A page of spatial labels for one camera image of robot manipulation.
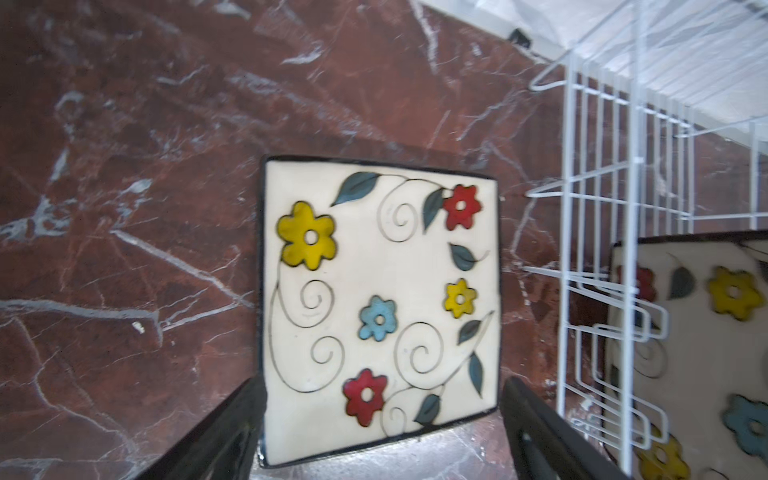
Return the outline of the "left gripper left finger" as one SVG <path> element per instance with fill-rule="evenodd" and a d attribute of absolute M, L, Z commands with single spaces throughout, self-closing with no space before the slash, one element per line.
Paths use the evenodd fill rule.
<path fill-rule="evenodd" d="M 140 479 L 247 479 L 263 430 L 264 379 L 243 382 Z"/>

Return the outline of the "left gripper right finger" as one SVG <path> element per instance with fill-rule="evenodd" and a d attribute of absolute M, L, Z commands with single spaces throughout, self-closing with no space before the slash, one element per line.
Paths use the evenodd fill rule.
<path fill-rule="evenodd" d="M 518 378 L 503 386 L 499 410 L 519 479 L 625 479 Z"/>

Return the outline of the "black square floral plate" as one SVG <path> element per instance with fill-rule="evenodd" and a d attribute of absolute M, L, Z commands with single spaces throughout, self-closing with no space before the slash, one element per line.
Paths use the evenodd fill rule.
<path fill-rule="evenodd" d="M 263 171 L 260 462 L 462 424 L 499 404 L 491 176 L 279 155 Z"/>
<path fill-rule="evenodd" d="M 637 246 L 637 479 L 767 475 L 767 234 Z"/>

